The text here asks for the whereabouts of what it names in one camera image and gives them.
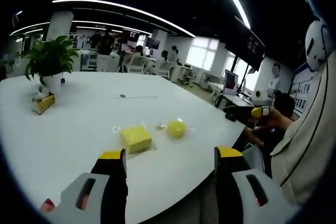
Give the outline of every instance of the cable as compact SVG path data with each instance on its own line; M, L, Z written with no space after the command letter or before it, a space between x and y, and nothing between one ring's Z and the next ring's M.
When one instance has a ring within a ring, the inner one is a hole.
M313 134L306 146L306 148L304 149L302 155L300 156L299 160L297 161L297 163L295 164L295 166L293 167L292 171L287 175L287 177L281 182L280 186L283 186L287 180L290 178L290 176L293 174L293 172L295 171L295 169L298 167L298 165L300 164L301 160L303 159L304 155L306 154L314 136L315 136L315 133L316 133L316 130L317 130L317 127L320 123L320 120L321 120L321 117L322 117L322 114L323 114L323 110L324 110L324 105L326 103L326 99L327 99L327 89L328 89L328 78L329 78L329 67L328 67L328 57L327 57L327 50L325 48L325 43L324 43L324 36L323 36L323 28L324 26L321 27L321 35L322 35L322 42L323 42L323 48L324 48L324 55L325 55L325 62L327 64L327 78L326 78L326 85L325 85L325 91L324 91L324 98L323 98L323 103L322 103L322 108L321 108L321 112L320 112L320 115L319 115L319 118L317 120L317 123L316 123L316 126L315 126L315 129L313 131Z

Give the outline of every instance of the white pillar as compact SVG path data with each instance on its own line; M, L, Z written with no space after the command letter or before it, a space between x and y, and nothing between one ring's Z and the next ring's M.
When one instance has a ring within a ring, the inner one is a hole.
M159 58L161 56L161 52L164 50L167 40L167 32L162 30L154 30L152 39L160 41L159 49L153 49L153 56Z
M73 13L72 12L57 12L53 13L51 17L47 39L56 39L58 36L61 35L69 35L71 24L73 20Z

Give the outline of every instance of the window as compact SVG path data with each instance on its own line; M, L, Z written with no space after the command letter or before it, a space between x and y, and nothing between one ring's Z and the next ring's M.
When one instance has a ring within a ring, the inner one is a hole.
M146 40L146 35L140 35L138 38L137 46L144 46Z
M196 37L190 46L186 63L210 71L214 62L219 40Z
M226 58L225 65L224 65L223 76L225 75L225 69L231 71L234 60L235 60L235 55L232 52L229 52ZM247 63L238 58L235 69L233 71L235 74L238 75L238 85L240 85L241 81L243 80L246 67L247 67ZM259 77L259 72L257 71L255 71L254 73L246 74L245 76L246 86L245 87L251 91L254 91L258 77Z

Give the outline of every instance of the potted plant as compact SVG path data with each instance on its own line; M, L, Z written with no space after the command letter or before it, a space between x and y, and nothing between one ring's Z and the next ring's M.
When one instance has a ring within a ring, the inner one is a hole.
M29 73L34 78L38 74L41 84L45 85L51 93L58 93L61 85L61 73L72 72L73 60L78 56L77 51L70 48L72 45L68 36L59 36L55 40L39 42L33 46L25 58L29 59L26 67L26 78L30 80Z

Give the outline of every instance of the green leaves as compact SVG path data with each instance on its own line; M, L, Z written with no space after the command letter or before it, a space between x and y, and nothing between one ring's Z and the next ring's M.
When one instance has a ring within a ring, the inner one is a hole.
M61 72L72 72L73 59L78 53L69 48L72 42L67 36L59 36L55 40L38 42L24 57L29 59L25 75L30 80L29 74L34 78L35 74L40 77L52 76Z

